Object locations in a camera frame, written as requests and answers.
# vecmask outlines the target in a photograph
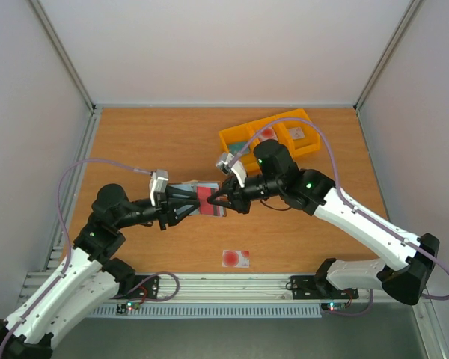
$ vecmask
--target gray floor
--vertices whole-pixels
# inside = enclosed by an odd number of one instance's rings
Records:
[[[86,319],[52,359],[426,358],[410,307],[323,319]]]

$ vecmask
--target wooden tabletop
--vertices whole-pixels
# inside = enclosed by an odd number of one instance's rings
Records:
[[[170,182],[222,181],[214,164],[221,154],[218,131],[289,111],[289,108],[105,108],[90,157],[102,157],[146,169],[163,168]],[[352,108],[306,108],[327,134],[343,187],[360,203],[384,215],[361,129]],[[298,160],[301,168],[332,175],[323,148]],[[149,176],[105,164],[89,164],[73,221],[75,238],[91,213],[97,191],[122,185],[130,200],[148,197]],[[285,206],[278,198],[269,200]],[[303,212],[276,212],[253,203],[248,215],[227,211],[226,218],[194,216],[160,231],[130,227],[116,256],[137,272],[314,272],[328,257],[375,258],[365,246],[338,228]],[[249,251],[249,269],[222,267],[222,251]]]

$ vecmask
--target orange container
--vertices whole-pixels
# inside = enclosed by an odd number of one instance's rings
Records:
[[[303,108],[298,108],[296,110],[284,112],[275,116],[266,117],[261,120],[230,127],[229,129],[223,129],[222,131],[219,131],[219,140],[221,142],[222,150],[225,152],[230,152],[230,144],[248,141],[266,124],[283,117],[300,117],[311,122],[306,111]],[[303,156],[306,153],[318,151],[321,148],[320,135],[316,132],[316,130],[305,123],[297,120],[287,120],[275,124],[272,126],[272,129],[278,138],[278,142],[287,147],[294,159]],[[302,138],[294,139],[292,134]],[[250,153],[241,158],[241,161],[245,165],[248,173],[257,172],[260,170],[257,160],[253,155],[253,149],[260,143],[260,141],[261,140],[259,138],[256,138],[251,143]]]

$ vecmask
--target black mounting plate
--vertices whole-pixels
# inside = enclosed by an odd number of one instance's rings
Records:
[[[316,289],[314,283],[314,275],[293,275],[290,277],[290,282],[286,285],[286,289],[291,290],[293,299],[349,299],[349,292],[352,299],[359,298],[357,289],[346,289],[346,291],[336,289],[332,286],[327,288],[328,296],[322,296]]]
[[[149,275],[136,275],[133,280],[133,286],[136,286],[138,283],[140,283],[143,279],[148,278]],[[159,277],[155,277],[154,279],[150,279],[148,282],[143,284],[143,287],[147,290],[147,296],[145,298],[145,301],[147,299],[156,299],[158,296],[158,290],[159,290]],[[138,299],[141,298],[143,295],[143,289],[137,288],[133,292],[128,293],[122,299]]]

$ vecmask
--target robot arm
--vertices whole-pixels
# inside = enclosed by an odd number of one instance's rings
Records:
[[[379,256],[379,260],[350,263],[325,260],[312,283],[315,288],[310,288],[320,292],[323,298],[331,287],[367,288],[383,289],[405,304],[418,302],[434,265],[406,242],[435,256],[439,249],[436,237],[429,233],[417,236],[397,228],[342,191],[344,198],[353,205],[349,207],[339,196],[332,179],[316,170],[299,169],[287,148],[275,140],[257,145],[254,155],[262,174],[253,177],[243,174],[239,162],[235,164],[237,168],[229,168],[231,155],[220,157],[216,166],[232,175],[208,198],[209,203],[246,214],[253,200],[280,196],[291,208],[341,228]],[[226,197],[227,201],[219,200],[220,197]],[[391,233],[403,237],[404,242],[397,241]]]
[[[132,289],[135,270],[118,258],[110,259],[125,241],[119,229],[149,227],[158,221],[165,230],[200,205],[196,193],[167,182],[166,171],[157,170],[150,181],[150,198],[134,202],[117,184],[98,191],[93,212],[68,254],[71,260],[64,259],[26,303],[0,319],[0,345],[10,337],[3,359],[50,358],[66,333],[95,307]]]

